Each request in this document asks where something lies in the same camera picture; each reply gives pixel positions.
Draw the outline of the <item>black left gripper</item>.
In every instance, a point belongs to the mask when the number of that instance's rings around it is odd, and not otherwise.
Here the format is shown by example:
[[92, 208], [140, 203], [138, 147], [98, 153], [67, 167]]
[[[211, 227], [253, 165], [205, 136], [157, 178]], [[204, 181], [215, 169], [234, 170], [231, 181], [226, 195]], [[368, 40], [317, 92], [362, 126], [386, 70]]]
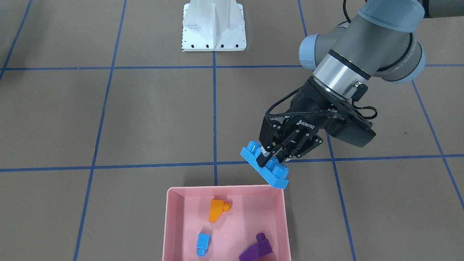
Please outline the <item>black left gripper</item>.
[[371, 119], [363, 116], [359, 107], [328, 92], [312, 76], [265, 112], [258, 164], [263, 167], [271, 156], [279, 162], [303, 157], [324, 142], [316, 135], [320, 129], [338, 140], [364, 147], [376, 136]]

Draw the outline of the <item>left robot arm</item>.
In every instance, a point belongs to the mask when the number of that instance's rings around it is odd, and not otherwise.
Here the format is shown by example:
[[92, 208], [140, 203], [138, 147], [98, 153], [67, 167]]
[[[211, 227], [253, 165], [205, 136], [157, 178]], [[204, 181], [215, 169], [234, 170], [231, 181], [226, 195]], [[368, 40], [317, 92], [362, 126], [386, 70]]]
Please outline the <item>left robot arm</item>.
[[372, 77], [401, 84], [425, 66], [414, 31], [424, 18], [463, 16], [462, 0], [368, 0], [352, 19], [330, 33], [307, 36], [299, 58], [313, 75], [265, 112], [260, 141], [242, 157], [256, 167], [273, 167], [318, 147], [318, 131], [364, 147], [375, 136], [372, 116], [355, 106]]

